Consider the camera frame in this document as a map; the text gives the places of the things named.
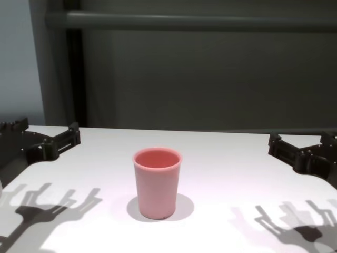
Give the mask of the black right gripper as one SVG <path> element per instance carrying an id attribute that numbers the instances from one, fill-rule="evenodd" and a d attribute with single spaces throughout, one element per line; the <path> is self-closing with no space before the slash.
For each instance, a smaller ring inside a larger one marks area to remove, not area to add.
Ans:
<path id="1" fill-rule="evenodd" d="M 272 133 L 268 154 L 291 167 L 296 161 L 296 173 L 318 177 L 336 189 L 336 131 L 323 131 L 320 143 L 299 150 Z"/>

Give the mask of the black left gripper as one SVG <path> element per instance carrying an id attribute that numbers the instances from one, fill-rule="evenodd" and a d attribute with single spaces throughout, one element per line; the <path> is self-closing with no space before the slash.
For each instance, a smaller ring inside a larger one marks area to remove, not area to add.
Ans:
<path id="1" fill-rule="evenodd" d="M 25 133 L 28 118 L 1 122 L 1 184 L 10 184 L 30 165 L 53 161 L 63 152 L 81 144 L 79 124 L 54 137 Z"/>

